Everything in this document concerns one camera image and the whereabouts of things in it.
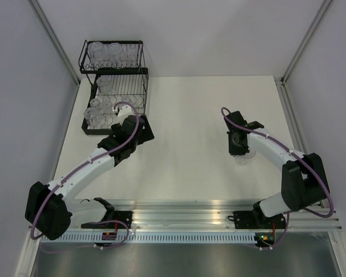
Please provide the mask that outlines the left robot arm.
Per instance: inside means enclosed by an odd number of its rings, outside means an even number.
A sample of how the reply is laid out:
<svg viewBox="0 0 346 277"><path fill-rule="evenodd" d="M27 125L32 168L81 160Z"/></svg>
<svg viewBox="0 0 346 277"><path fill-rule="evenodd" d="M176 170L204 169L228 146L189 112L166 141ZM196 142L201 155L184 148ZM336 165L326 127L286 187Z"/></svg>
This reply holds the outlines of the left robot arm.
<svg viewBox="0 0 346 277"><path fill-rule="evenodd" d="M70 173L47 184L34 183L25 209L25 219L32 224L30 238L46 236L55 240L63 235L74 216L70 202L96 178L129 158L138 145L154 138L145 114L125 115L121 123L112 125L111 134Z"/></svg>

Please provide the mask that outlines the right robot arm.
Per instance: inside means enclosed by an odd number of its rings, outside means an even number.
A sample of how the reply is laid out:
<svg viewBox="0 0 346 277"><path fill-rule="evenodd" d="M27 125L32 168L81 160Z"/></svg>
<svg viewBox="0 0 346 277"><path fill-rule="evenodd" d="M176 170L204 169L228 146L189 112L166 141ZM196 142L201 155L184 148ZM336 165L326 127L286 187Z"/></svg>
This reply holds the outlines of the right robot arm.
<svg viewBox="0 0 346 277"><path fill-rule="evenodd" d="M320 218L334 213L322 159L315 153L305 154L274 138L264 125L247 122L240 111L222 107L228 128L231 156L244 157L251 151L261 154L281 172L280 192L253 205L252 222L259 228L269 225L274 216L305 210Z"/></svg>

